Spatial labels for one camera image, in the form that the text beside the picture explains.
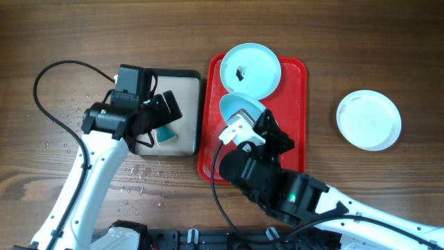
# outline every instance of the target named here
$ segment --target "black mount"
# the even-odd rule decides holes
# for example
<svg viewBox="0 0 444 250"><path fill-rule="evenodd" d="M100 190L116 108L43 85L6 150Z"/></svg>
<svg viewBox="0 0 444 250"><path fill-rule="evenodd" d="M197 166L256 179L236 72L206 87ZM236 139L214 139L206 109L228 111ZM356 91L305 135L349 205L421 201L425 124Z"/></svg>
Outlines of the black mount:
<svg viewBox="0 0 444 250"><path fill-rule="evenodd" d="M151 90L152 78L155 84ZM132 153L135 153L137 143L154 146L151 130L182 117L173 92L154 95L156 87L157 74L152 69L121 65L110 104L94 103L85 111L83 132L103 131L111 133L113 139L124 138ZM138 135L146 133L150 144L137 140Z"/></svg>
<svg viewBox="0 0 444 250"><path fill-rule="evenodd" d="M281 168L280 154L294 148L294 141L280 130L270 110L262 113L253 130L266 143L255 146L252 142L242 142L229 152L219 166L224 180L242 190L268 216L291 226L348 212L338 203L334 210L315 213L321 194L329 188L307 174ZM243 150L246 144L250 145L249 152Z"/></svg>

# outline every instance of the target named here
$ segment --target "tabletop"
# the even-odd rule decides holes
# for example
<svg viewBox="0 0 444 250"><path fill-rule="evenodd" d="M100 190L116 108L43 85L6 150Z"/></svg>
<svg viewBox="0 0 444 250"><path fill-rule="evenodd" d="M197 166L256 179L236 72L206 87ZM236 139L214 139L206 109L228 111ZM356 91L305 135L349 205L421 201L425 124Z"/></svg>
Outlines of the tabletop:
<svg viewBox="0 0 444 250"><path fill-rule="evenodd" d="M0 249L29 244L78 150L34 104L40 70L71 59L110 76L125 63L195 69L205 78L212 57L244 42L307 66L308 174L369 206L444 225L442 2L61 2L0 1ZM38 94L50 113L80 135L81 114L110 84L84 67L63 65L45 74ZM363 151L339 133L337 105L360 89L381 92L400 111L402 134L385 151ZM146 180L128 178L134 166L150 169ZM96 229L117 219L149 228L228 229L196 166L195 156L129 154L109 187ZM241 228L281 225L235 188L217 190Z"/></svg>

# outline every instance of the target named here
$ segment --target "wooden surface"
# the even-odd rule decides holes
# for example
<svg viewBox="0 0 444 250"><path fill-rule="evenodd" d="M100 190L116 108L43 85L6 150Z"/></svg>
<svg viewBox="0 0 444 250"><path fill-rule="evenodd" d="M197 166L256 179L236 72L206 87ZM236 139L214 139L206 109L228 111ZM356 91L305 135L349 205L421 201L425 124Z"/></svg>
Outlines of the wooden surface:
<svg viewBox="0 0 444 250"><path fill-rule="evenodd" d="M126 63L195 69L205 77L215 54L244 42L297 57L308 68L309 174L380 210L444 225L441 1L58 2L0 5L1 249L30 242L77 152L75 141L33 102L33 81L41 69L74 59L111 76ZM84 67L60 66L44 76L38 92L51 113L80 130L77 117L111 87ZM381 92L399 108L402 135L389 150L362 151L338 132L336 106L359 89ZM196 162L196 157L129 155L108 190L96 228L117 219L149 228L227 228ZM150 169L146 182L128 180L135 165ZM140 195L138 187L145 193ZM279 224L236 189L218 191L236 225Z"/></svg>

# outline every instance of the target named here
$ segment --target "white plastic part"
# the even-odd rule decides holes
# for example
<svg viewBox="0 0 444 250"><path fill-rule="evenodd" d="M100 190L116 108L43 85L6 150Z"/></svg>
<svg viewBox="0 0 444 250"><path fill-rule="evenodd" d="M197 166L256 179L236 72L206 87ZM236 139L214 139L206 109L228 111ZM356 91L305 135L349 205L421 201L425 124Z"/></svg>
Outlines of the white plastic part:
<svg viewBox="0 0 444 250"><path fill-rule="evenodd" d="M258 100L255 100L247 94L242 93L232 93L224 95L221 98L219 107L221 109L221 115L225 123L227 123L231 116L242 109L244 109L255 122L257 121L257 119L259 119L259 116L266 109L265 106Z"/></svg>
<svg viewBox="0 0 444 250"><path fill-rule="evenodd" d="M240 92L256 100L278 87L281 68L278 57L267 47L255 43L232 48L221 63L221 80L229 93Z"/></svg>
<svg viewBox="0 0 444 250"><path fill-rule="evenodd" d="M63 237L57 240L53 249L89 249L94 225L108 187L129 152L128 145L123 138L113 140L111 136L110 133L98 131L82 135L82 141L87 147L92 168L87 172L82 189L63 227ZM48 246L51 232L57 228L77 187L82 173L83 156L81 152L79 147L74 166L53 210L31 241L39 242L39 249L45 249Z"/></svg>
<svg viewBox="0 0 444 250"><path fill-rule="evenodd" d="M232 121L231 125L224 129L219 136L219 139L222 140L225 145L231 140L236 145L245 141L252 142L256 146L265 144L265 139L256 134L251 125L241 115L235 115L230 118L230 121Z"/></svg>
<svg viewBox="0 0 444 250"><path fill-rule="evenodd" d="M344 204L349 212L346 215L361 215L371 219L376 219L412 233L426 241L433 240L437 245L444 247L444 228L427 226L416 222L410 222L405 219L390 215L370 206L364 205L345 194L339 192L336 188L330 187L328 193L322 193L318 201L315 212L318 214L335 209L338 202ZM395 231L371 224L369 222L356 222L352 219L338 219L324 222L315 227L321 230L332 231L343 234L343 244L341 249L353 249L357 244L362 247L357 249L422 249L427 250L423 244L418 244L407 236L403 236Z"/></svg>
<svg viewBox="0 0 444 250"><path fill-rule="evenodd" d="M391 146L402 127L395 104L372 90L359 90L346 96L338 106L336 121L351 144L369 151Z"/></svg>
<svg viewBox="0 0 444 250"><path fill-rule="evenodd" d="M91 250L137 250L140 234L124 227L110 228L107 234L91 244Z"/></svg>

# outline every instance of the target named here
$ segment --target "red tray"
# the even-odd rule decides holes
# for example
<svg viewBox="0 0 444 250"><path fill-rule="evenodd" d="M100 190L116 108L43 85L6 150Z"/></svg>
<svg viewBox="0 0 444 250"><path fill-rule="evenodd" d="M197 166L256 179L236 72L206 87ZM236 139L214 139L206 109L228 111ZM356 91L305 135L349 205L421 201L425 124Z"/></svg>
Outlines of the red tray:
<svg viewBox="0 0 444 250"><path fill-rule="evenodd" d="M225 127L219 110L221 97L228 94L220 76L224 55L225 53L217 54L210 62L203 109L202 136L197 165L200 176L209 182L214 152L220 142L219 135ZM295 142L295 149L280 156L282 168L305 172L307 68L296 58L278 57L278 59L282 70L280 83L270 96L261 100L261 103L273 112L280 128ZM216 159L215 183L228 184L219 175L219 163L233 149L236 149L234 142L222 146Z"/></svg>

